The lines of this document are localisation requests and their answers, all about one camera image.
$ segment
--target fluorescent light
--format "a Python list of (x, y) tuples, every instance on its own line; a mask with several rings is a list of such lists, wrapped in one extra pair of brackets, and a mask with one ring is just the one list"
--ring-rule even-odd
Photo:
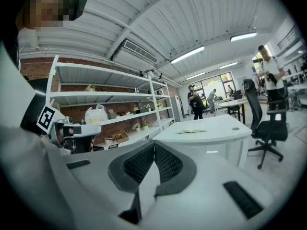
[(192, 78), (195, 78), (195, 77), (198, 77), (198, 76), (201, 76), (201, 75), (203, 75), (203, 74), (205, 74), (205, 73), (204, 73), (204, 72), (202, 72), (202, 73), (197, 74), (197, 75), (195, 75), (195, 76), (189, 77), (189, 78), (187, 78), (187, 80), (192, 79)]
[(39, 90), (34, 90), (34, 91), (35, 91), (36, 93), (40, 94), (40, 95), (43, 95), (43, 96), (46, 95), (44, 92), (41, 92), (41, 91), (39, 91)]
[(235, 62), (235, 63), (231, 63), (231, 64), (228, 64), (228, 65), (226, 65), (226, 66), (222, 66), (222, 67), (220, 67), (220, 69), (222, 69), (222, 68), (226, 68), (226, 67), (230, 67), (230, 66), (234, 66), (234, 65), (237, 65), (238, 63), (237, 62)]
[(245, 39), (245, 38), (249, 38), (249, 37), (254, 37), (256, 35), (257, 35), (257, 33), (246, 33), (246, 34), (242, 34), (242, 35), (238, 35), (238, 36), (232, 36), (230, 38), (230, 42), (241, 40), (241, 39)]
[(203, 51), (204, 49), (205, 49), (205, 46), (201, 46), (200, 48), (194, 49), (193, 51), (188, 52), (188, 53), (178, 57), (177, 59), (172, 60), (171, 63), (174, 64), (174, 63), (176, 63), (176, 62), (178, 62), (178, 61), (180, 61), (180, 60), (182, 60), (186, 57), (189, 57), (189, 56), (194, 55), (194, 54), (196, 54), (200, 51)]

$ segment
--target ceiling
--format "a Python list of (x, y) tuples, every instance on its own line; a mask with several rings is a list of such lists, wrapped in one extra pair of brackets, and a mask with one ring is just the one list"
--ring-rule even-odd
[[(180, 83), (226, 62), (251, 60), (285, 17), (277, 0), (88, 0), (74, 22), (21, 31), (20, 56), (65, 52), (109, 59), (127, 38), (158, 59), (153, 67)], [(233, 35), (254, 31), (254, 38), (230, 42)], [(204, 51), (170, 64), (202, 45)]]

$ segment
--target camera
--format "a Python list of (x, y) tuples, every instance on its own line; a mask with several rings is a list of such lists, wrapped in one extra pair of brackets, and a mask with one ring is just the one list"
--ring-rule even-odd
[(272, 73), (269, 74), (268, 81), (272, 81), (275, 84), (275, 86), (277, 84), (277, 80), (276, 80), (274, 74), (272, 74)]

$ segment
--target brick wall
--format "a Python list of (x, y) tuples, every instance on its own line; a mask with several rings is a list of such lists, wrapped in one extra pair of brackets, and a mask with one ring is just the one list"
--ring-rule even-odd
[[(24, 76), (28, 76), (30, 80), (34, 79), (43, 79), (49, 77), (50, 68), (53, 62), (53, 58), (34, 58), (34, 59), (22, 59), (21, 60), (21, 74)], [(76, 64), (83, 64), (83, 65), (91, 65), (96, 67), (103, 67), (113, 70), (118, 70), (126, 73), (130, 73), (133, 75), (136, 75), (134, 72), (128, 70), (128, 69), (121, 69), (116, 66), (109, 66), (102, 63), (97, 62), (91, 62), (86, 60), (80, 60), (80, 59), (69, 59), (69, 58), (60, 58), (59, 62), (63, 63), (76, 63)], [(52, 89), (51, 91), (56, 92), (58, 91), (58, 85), (59, 85), (59, 78), (58, 76), (54, 76), (53, 82), (52, 82)], [(85, 85), (70, 85), (70, 86), (62, 86), (61, 91), (65, 92), (73, 92), (73, 91), (84, 91), (86, 88)], [(178, 95), (177, 89), (173, 87), (168, 87), (171, 96)], [(167, 95), (167, 89), (163, 88), (164, 94)], [(126, 88), (116, 88), (116, 87), (105, 87), (105, 86), (98, 86), (98, 91), (108, 91), (108, 92), (134, 92), (134, 89), (126, 89)], [(164, 106), (166, 106), (165, 101), (158, 101), (158, 103), (162, 103)], [(143, 105), (150, 104), (151, 109), (154, 110), (154, 104), (153, 102), (143, 102)], [(138, 107), (138, 103), (117, 103), (117, 104), (105, 104), (105, 108), (113, 109), (115, 112), (128, 112), (133, 110), (134, 107)], [(84, 106), (73, 106), (73, 107), (65, 107), (61, 108), (61, 112), (65, 116), (72, 117), (73, 120), (81, 120), (85, 117), (86, 110), (90, 107), (90, 105), (84, 105)], [(163, 115), (165, 118), (168, 118), (168, 111), (162, 111), (160, 112), (161, 115)], [(145, 121), (149, 123), (149, 126), (152, 126), (154, 122), (156, 121), (156, 115), (151, 114), (144, 116)], [(142, 125), (142, 118), (134, 118), (110, 125), (103, 126), (103, 132), (101, 135), (97, 136), (95, 139), (95, 144), (102, 143), (104, 141), (104, 137), (109, 137), (110, 135), (118, 132), (130, 132), (132, 131), (132, 126), (135, 123), (140, 123)]]

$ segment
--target notebook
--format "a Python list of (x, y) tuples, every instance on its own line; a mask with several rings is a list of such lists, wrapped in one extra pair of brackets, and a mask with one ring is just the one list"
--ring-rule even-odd
[(206, 130), (181, 130), (177, 132), (176, 134), (186, 134), (186, 133), (198, 133), (198, 132), (207, 132)]

